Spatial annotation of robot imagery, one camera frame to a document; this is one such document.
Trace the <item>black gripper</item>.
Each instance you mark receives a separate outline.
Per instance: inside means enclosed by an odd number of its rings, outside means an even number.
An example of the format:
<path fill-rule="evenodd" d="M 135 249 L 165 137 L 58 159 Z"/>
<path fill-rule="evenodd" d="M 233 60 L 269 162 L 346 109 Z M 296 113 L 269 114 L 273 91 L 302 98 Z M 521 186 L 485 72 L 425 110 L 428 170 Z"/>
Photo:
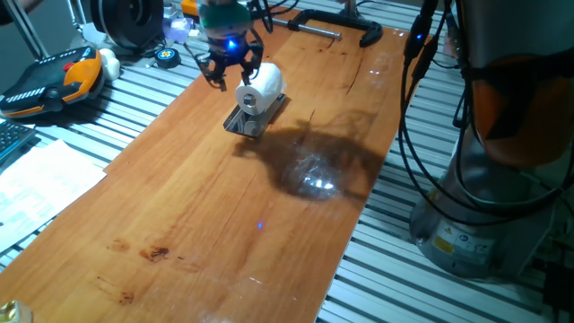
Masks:
<path fill-rule="evenodd" d="M 207 29 L 209 51 L 196 54 L 196 64 L 205 80 L 221 92 L 227 91 L 224 63 L 239 63 L 243 69 L 241 79 L 250 85 L 251 75 L 261 66 L 264 46 L 259 42 L 247 42 L 249 27 L 221 27 Z"/>

